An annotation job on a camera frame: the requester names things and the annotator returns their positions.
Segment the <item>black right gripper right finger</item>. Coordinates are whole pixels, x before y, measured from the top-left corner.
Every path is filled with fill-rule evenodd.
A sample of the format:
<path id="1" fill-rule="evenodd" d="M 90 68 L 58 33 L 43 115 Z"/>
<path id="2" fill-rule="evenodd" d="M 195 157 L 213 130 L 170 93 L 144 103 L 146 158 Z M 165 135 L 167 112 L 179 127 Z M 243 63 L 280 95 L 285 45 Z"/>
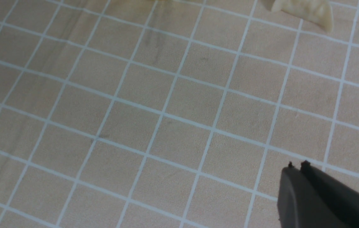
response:
<path id="1" fill-rule="evenodd" d="M 341 222 L 349 228 L 359 228 L 359 192 L 312 167 L 307 160 L 301 163 L 300 172 Z"/>

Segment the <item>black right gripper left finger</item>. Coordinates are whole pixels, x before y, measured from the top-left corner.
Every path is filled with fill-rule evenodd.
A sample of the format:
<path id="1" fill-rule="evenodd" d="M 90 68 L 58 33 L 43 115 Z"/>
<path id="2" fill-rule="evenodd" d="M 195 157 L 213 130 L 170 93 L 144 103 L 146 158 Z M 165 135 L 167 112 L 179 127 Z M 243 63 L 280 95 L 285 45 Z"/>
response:
<path id="1" fill-rule="evenodd" d="M 291 162 L 282 169 L 277 202 L 281 227 L 347 228 L 305 176 L 313 170 L 310 162 L 302 162 L 299 170 Z"/>

